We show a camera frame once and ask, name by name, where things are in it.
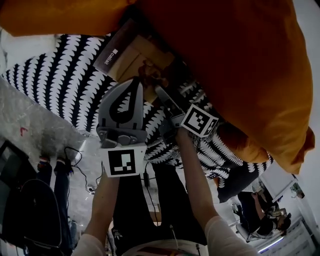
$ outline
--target orange cushion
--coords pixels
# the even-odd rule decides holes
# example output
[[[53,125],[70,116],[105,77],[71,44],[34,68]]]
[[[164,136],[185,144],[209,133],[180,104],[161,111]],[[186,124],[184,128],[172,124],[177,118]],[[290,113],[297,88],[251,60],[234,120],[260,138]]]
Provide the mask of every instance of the orange cushion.
[[[312,73],[292,0],[137,4],[219,114],[298,174],[315,141]]]
[[[218,127],[222,142],[240,159],[248,163],[269,160],[267,151],[230,123]]]
[[[13,36],[104,36],[136,0],[4,0],[0,26]]]

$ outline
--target concrete floor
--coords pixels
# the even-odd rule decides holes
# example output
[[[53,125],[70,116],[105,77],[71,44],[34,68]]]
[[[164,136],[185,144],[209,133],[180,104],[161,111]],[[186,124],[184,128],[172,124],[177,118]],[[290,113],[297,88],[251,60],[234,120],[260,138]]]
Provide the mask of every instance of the concrete floor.
[[[2,140],[9,140],[29,156],[32,166],[37,169],[40,155],[51,158],[54,168],[56,158],[64,157],[64,148],[73,147],[82,152],[82,160],[78,164],[82,172],[87,176],[87,183],[96,187],[96,178],[101,175],[101,157],[98,149],[100,140],[87,132],[76,130],[69,122],[58,117],[42,106],[38,105],[23,93],[16,90],[0,78],[0,136]],[[80,155],[68,151],[70,159],[79,160]],[[147,166],[150,177],[154,177],[152,166]],[[183,183],[185,177],[183,170],[178,171]],[[154,204],[159,202],[157,183],[150,180],[150,194]],[[54,188],[55,175],[52,174],[51,187]],[[77,221],[79,229],[84,229],[91,216],[93,195],[86,191],[85,177],[74,168],[74,174],[70,177],[70,194],[68,215]],[[214,202],[219,202],[217,188],[214,182],[209,181]],[[153,211],[152,202],[147,190],[145,198],[149,210]],[[217,211],[231,224],[235,221],[229,203],[216,205]]]

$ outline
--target black cable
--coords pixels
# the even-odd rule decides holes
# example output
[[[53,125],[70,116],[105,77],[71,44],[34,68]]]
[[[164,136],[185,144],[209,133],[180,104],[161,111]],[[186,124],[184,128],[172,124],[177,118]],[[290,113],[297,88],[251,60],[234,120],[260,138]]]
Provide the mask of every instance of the black cable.
[[[88,191],[88,189],[87,189],[87,185],[88,185],[87,175],[85,175],[85,174],[83,173],[83,171],[80,169],[80,167],[78,166],[78,164],[79,164],[80,161],[82,160],[82,154],[81,154],[81,152],[80,152],[79,150],[73,148],[73,147],[66,146],[66,147],[64,148],[64,154],[65,154],[65,159],[66,159],[67,161],[69,161],[69,158],[68,158],[68,155],[67,155],[67,152],[66,152],[67,149],[76,151],[76,152],[78,152],[78,153],[80,154],[80,159],[78,160],[78,162],[76,162],[74,165],[72,165],[72,164],[70,163],[70,166],[79,169],[80,173],[84,176],[84,180],[85,180],[85,191],[87,191],[89,194],[91,194],[91,192]]]
[[[196,247],[196,249],[197,249],[197,251],[198,251],[199,256],[201,256],[201,255],[200,255],[200,248],[199,248],[199,244],[197,243],[197,244],[195,245],[195,247]]]
[[[85,190],[86,190],[89,194],[91,194],[91,192],[88,191],[88,189],[87,189],[87,185],[88,185],[87,175],[85,175],[85,174],[83,173],[83,171],[82,171],[78,166],[75,166],[75,165],[74,165],[74,166],[72,166],[72,167],[78,168],[79,171],[80,171],[80,173],[84,176],[84,180],[85,180]]]
[[[201,144],[201,138],[198,138],[198,143],[196,145],[196,152],[199,153],[199,149],[200,149],[200,144]]]
[[[153,179],[155,179],[156,177],[153,177],[153,178],[149,178],[149,180],[153,180]],[[145,179],[144,178],[142,178],[141,179],[142,181],[144,181]]]
[[[102,177],[102,175],[104,174],[104,169],[105,169],[104,164],[101,161],[101,175],[98,178],[95,179],[95,183],[96,183],[97,187],[98,187],[98,179],[100,179]]]
[[[67,202],[66,212],[68,212],[68,209],[69,209],[69,195],[70,195],[70,177],[68,175],[68,196],[66,198],[66,202]]]
[[[148,164],[149,164],[149,162],[147,162],[146,165],[145,165],[145,168],[144,168],[144,172],[145,172],[145,173],[147,172],[147,166],[148,166]],[[159,227],[158,218],[157,218],[157,214],[156,214],[156,207],[155,207],[155,205],[154,205],[154,202],[152,201],[152,197],[151,197],[151,194],[150,194],[149,189],[148,189],[147,186],[146,186],[146,190],[148,191],[148,194],[149,194],[149,197],[150,197],[150,200],[151,200],[153,209],[154,209],[154,216],[155,216],[155,220],[156,220],[156,226]]]
[[[148,191],[148,194],[149,194],[149,197],[150,197],[150,200],[151,200],[153,209],[154,209],[154,216],[155,216],[155,220],[156,220],[156,226],[159,227],[158,218],[157,218],[157,214],[156,214],[156,207],[155,207],[155,205],[154,205],[154,202],[152,201],[151,194],[150,194],[150,192],[149,192],[148,187],[146,187],[146,190]]]
[[[108,237],[108,242],[109,242],[109,245],[110,245],[110,248],[111,248],[112,256],[114,256],[114,248],[113,248],[113,246],[111,244],[111,241],[110,241],[109,231],[106,233],[106,236]]]
[[[73,148],[73,147],[70,147],[70,146],[66,146],[66,147],[64,148],[64,154],[65,154],[65,158],[66,158],[66,159],[69,159],[68,156],[67,156],[66,149],[76,151],[76,152],[78,152],[78,153],[80,154],[80,159],[79,159],[79,161],[76,162],[75,165],[71,165],[72,167],[75,167],[77,164],[80,163],[80,161],[81,161],[81,159],[82,159],[82,154],[81,154],[81,152],[80,152],[79,150],[77,150],[77,149],[75,149],[75,148]]]

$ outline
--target white wall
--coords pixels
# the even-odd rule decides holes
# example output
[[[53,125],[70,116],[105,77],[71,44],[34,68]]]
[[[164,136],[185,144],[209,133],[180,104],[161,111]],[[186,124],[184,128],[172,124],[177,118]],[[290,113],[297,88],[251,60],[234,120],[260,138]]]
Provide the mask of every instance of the white wall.
[[[310,127],[315,149],[308,152],[297,176],[317,223],[320,223],[320,8],[314,0],[293,0],[298,23],[305,37],[313,76]]]
[[[269,191],[273,200],[277,200],[285,190],[297,181],[292,174],[285,172],[276,162],[260,176],[261,181]]]

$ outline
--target red mark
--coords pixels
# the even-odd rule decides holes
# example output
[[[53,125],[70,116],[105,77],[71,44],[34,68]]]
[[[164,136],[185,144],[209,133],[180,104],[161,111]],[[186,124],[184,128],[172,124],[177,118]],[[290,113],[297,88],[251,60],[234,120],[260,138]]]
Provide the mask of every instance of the red mark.
[[[20,136],[23,136],[23,131],[28,131],[28,129],[24,128],[24,127],[21,127],[20,128]]]

